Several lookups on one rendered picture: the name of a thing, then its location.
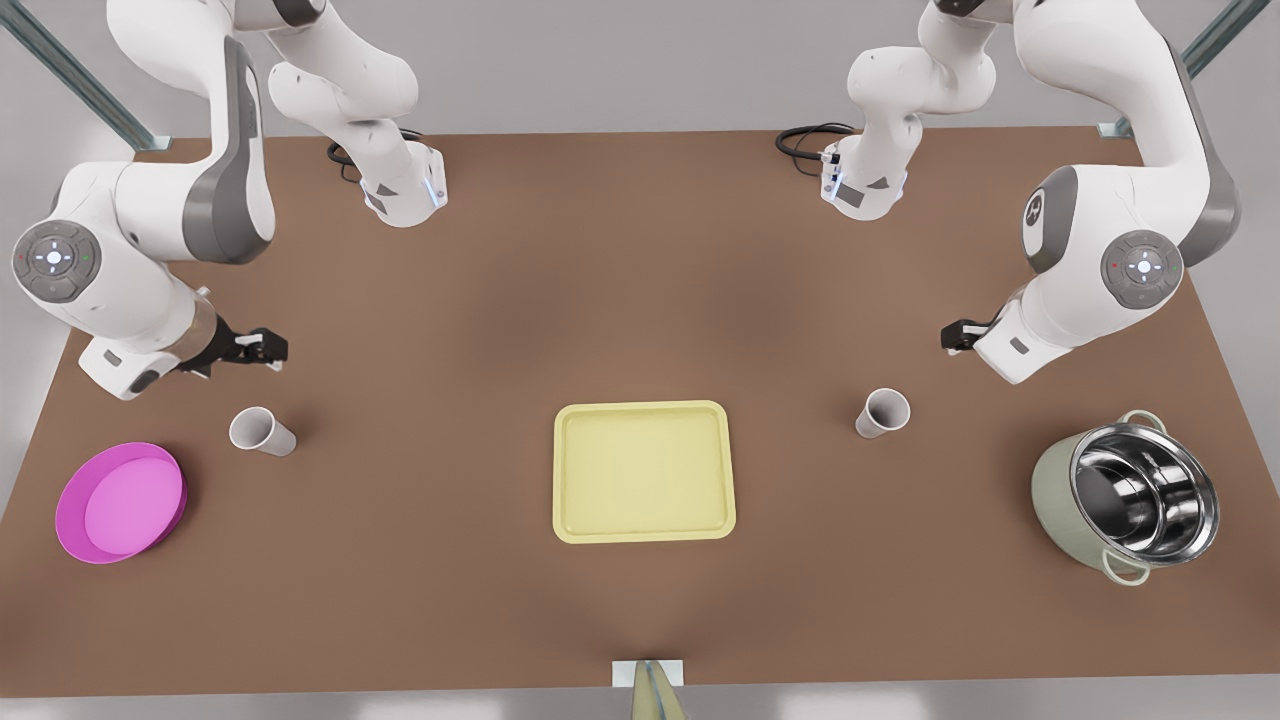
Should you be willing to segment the yellow rectangular tray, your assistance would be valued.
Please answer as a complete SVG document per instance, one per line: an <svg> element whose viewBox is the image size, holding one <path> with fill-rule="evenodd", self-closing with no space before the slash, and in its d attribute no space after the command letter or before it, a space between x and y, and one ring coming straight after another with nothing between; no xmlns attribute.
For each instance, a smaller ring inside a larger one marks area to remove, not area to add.
<svg viewBox="0 0 1280 720"><path fill-rule="evenodd" d="M552 528L567 544L717 541L737 521L710 400L571 404L554 419Z"/></svg>

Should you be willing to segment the white cup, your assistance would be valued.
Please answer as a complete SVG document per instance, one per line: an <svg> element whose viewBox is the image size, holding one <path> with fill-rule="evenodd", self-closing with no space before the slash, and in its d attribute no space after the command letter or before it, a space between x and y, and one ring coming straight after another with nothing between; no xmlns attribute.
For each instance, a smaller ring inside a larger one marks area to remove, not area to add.
<svg viewBox="0 0 1280 720"><path fill-rule="evenodd" d="M237 413L230 421L228 437L237 448L275 457L288 456L297 446L294 433L269 409L260 406L246 407Z"/></svg>
<svg viewBox="0 0 1280 720"><path fill-rule="evenodd" d="M867 396L863 410L855 420L856 433L867 439L902 429L911 418L908 398L892 388L878 388Z"/></svg>

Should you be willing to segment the pink round plate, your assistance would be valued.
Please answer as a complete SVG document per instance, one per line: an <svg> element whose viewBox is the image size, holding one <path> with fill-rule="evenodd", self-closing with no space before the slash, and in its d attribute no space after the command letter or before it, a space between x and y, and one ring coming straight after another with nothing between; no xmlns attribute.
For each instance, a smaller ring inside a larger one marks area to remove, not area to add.
<svg viewBox="0 0 1280 720"><path fill-rule="evenodd" d="M56 537L82 562L120 562L164 541L182 519L187 497L180 465L166 450L116 445L67 482L55 511Z"/></svg>

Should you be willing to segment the green steel pot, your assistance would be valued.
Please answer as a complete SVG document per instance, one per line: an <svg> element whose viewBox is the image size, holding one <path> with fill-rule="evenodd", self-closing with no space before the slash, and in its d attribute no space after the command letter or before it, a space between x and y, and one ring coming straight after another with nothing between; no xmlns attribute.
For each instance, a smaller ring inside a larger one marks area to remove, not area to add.
<svg viewBox="0 0 1280 720"><path fill-rule="evenodd" d="M1201 557L1221 521L1204 468L1142 409L1050 446L1030 475L1030 497L1062 552L1124 587Z"/></svg>

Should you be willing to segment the silver frame post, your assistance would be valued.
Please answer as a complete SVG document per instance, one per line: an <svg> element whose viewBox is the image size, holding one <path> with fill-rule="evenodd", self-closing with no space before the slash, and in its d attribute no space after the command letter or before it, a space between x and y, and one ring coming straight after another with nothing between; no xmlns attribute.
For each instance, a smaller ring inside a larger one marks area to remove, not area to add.
<svg viewBox="0 0 1280 720"><path fill-rule="evenodd" d="M630 720L689 720L677 689L684 687L684 660L616 660L614 688L630 688Z"/></svg>
<svg viewBox="0 0 1280 720"><path fill-rule="evenodd" d="M1158 128L1157 110L1181 108L1166 118L1165 129L1175 118L1199 114L1190 82L1230 45L1262 10L1280 0L1228 0L1228 5L1197 35L1190 45L1176 49L1161 35L1137 0L1076 0L1098 14L1098 26L1088 26L1085 47L1097 58L1085 64L1097 69L1097 79L1070 81L1078 90L1119 114L1116 120L1097 126L1103 138L1133 138L1143 129Z"/></svg>
<svg viewBox="0 0 1280 720"><path fill-rule="evenodd" d="M172 137L147 129L20 0L0 0L0 26L134 152L160 152L172 146Z"/></svg>

